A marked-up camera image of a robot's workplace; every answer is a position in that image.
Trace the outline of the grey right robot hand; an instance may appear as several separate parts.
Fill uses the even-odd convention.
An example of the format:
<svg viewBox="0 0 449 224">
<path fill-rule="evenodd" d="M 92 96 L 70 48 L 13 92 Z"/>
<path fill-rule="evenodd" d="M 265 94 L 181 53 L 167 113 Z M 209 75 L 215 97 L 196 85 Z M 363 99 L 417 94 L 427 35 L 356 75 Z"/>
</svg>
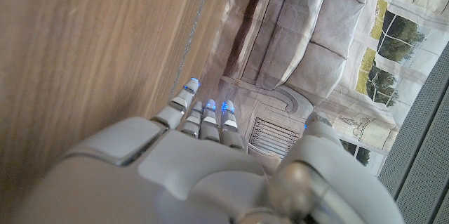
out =
<svg viewBox="0 0 449 224">
<path fill-rule="evenodd" d="M 343 148 L 326 115 L 273 170 L 242 142 L 232 102 L 194 102 L 198 79 L 151 119 L 72 147 L 12 223 L 402 223 L 385 186 Z"/>
</svg>

